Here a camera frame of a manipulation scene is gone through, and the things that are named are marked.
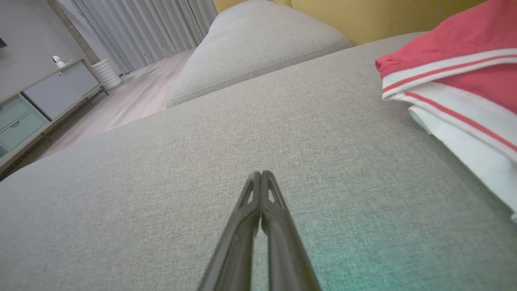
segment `gray fabric sofa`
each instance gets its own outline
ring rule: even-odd
[[[212,92],[0,182],[0,289],[195,290],[247,175],[271,170],[323,290],[515,290],[511,211],[354,47]],[[267,290],[257,234],[253,288]]]
[[[270,1],[247,1],[219,14],[167,99],[167,107],[352,45],[339,31]]]

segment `white cylindrical object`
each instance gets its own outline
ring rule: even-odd
[[[122,84],[122,79],[115,73],[108,59],[104,59],[92,67],[99,75],[102,85],[106,90],[111,90]]]

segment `folded clothes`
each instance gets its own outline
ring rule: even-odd
[[[489,0],[377,59],[409,109],[517,212],[517,1]]]

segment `curtain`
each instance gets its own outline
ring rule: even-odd
[[[217,16],[211,0],[73,0],[123,73],[195,48]]]

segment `yellow backrest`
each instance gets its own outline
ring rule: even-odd
[[[241,3],[242,0],[214,0],[214,5],[216,6],[217,13],[221,13],[228,8]],[[287,5],[291,7],[291,0],[271,0],[271,2],[275,2],[276,4]]]
[[[289,7],[292,7],[291,6],[291,0],[270,0],[271,2],[275,2],[276,4],[282,4],[282,5],[286,5],[286,6],[289,6]]]
[[[360,45],[428,31],[447,17],[484,0],[291,0],[292,7],[341,31]]]
[[[214,5],[216,6],[217,13],[221,13],[241,2],[242,0],[214,0]]]

